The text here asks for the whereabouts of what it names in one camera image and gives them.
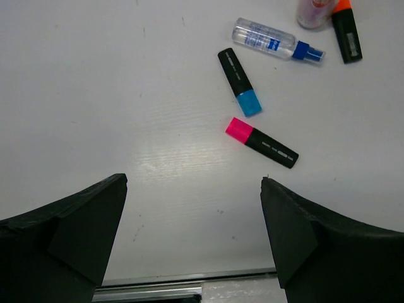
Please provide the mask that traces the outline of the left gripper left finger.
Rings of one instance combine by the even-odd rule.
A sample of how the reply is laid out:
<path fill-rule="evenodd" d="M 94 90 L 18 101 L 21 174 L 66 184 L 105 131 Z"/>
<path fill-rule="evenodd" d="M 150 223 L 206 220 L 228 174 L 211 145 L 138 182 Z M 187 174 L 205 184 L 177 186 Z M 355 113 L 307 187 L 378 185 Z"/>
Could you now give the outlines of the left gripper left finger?
<path fill-rule="evenodd" d="M 91 302 L 104 280 L 127 182 L 114 174 L 1 220 L 1 302 Z"/>

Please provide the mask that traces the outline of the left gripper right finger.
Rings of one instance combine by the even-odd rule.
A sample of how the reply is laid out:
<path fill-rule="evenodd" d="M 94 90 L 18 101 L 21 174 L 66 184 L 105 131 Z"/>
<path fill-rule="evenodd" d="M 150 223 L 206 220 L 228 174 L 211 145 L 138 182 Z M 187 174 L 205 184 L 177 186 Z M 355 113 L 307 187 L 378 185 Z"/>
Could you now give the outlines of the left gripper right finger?
<path fill-rule="evenodd" d="M 261 205 L 289 302 L 402 302 L 403 234 L 362 223 L 261 181 Z"/>

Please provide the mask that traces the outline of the pink cap highlighter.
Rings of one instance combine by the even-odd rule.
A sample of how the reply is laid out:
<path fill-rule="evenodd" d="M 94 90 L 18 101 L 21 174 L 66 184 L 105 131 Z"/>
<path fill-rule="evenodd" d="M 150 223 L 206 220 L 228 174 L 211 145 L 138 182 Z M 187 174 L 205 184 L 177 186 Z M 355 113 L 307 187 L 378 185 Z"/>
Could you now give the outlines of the pink cap highlighter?
<path fill-rule="evenodd" d="M 298 153 L 236 117 L 231 120 L 225 133 L 288 169 L 298 160 Z"/>

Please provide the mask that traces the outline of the blue cap highlighter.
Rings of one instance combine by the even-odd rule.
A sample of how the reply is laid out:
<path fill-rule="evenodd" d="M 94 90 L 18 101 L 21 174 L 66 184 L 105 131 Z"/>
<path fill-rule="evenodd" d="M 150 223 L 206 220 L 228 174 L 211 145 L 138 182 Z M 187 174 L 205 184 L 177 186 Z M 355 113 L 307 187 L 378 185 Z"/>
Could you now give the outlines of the blue cap highlighter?
<path fill-rule="evenodd" d="M 220 51 L 218 60 L 242 113 L 246 117 L 261 113 L 261 104 L 233 48 Z"/>

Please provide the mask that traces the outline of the clear blue spray bottle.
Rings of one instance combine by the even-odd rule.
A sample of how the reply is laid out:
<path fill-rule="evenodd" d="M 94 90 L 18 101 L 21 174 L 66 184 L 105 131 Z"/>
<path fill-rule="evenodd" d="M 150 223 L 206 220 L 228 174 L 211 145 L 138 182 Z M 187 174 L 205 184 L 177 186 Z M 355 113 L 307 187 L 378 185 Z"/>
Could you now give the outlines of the clear blue spray bottle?
<path fill-rule="evenodd" d="M 321 64 L 326 52 L 299 40 L 295 35 L 244 18 L 238 18 L 232 40 L 280 59 Z"/>

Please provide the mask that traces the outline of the orange cap highlighter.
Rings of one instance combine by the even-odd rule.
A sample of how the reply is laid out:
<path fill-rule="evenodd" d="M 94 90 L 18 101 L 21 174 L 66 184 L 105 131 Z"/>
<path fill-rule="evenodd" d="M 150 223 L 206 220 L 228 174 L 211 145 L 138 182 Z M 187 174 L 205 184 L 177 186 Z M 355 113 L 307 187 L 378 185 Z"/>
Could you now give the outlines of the orange cap highlighter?
<path fill-rule="evenodd" d="M 338 1 L 331 14 L 331 21 L 343 62 L 350 64 L 362 60 L 359 35 L 349 0 Z"/>

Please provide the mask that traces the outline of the pink glue bottle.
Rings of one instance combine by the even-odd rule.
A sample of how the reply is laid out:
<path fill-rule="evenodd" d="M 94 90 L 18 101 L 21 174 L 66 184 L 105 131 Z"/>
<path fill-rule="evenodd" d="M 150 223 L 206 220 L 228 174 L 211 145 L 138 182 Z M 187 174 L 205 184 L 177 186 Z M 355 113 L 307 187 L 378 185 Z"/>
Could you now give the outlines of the pink glue bottle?
<path fill-rule="evenodd" d="M 297 1 L 297 23 L 305 29 L 313 30 L 323 26 L 338 4 L 336 0 Z"/>

